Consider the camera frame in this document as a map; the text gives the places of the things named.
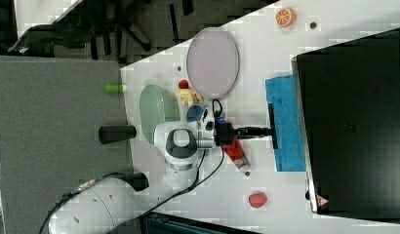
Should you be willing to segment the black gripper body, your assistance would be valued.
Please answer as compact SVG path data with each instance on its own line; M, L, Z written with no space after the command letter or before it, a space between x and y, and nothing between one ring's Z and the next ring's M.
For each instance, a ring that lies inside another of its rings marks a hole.
M217 146L232 145L234 139L239 136L239 131L234 129L231 123L217 124L216 133Z

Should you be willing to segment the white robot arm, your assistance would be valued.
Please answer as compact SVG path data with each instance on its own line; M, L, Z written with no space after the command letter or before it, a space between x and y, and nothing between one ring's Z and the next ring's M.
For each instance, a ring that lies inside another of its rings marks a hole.
M105 175L81 184L52 212L50 234L107 234L120 224L144 215L173 196L194 188L199 179L199 154L235 139L268 137L269 128L232 125L204 110L197 121L156 125L153 145L164 159L164 174L149 181L143 173L129 177Z

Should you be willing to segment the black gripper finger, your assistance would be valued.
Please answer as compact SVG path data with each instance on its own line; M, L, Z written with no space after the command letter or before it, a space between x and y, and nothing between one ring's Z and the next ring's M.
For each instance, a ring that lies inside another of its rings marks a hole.
M244 133L267 133L270 131L269 128L259 128L259 127L245 127L242 128Z
M243 133L240 135L240 138L261 138L261 137L268 137L270 136L270 133L268 134L267 132L264 133Z

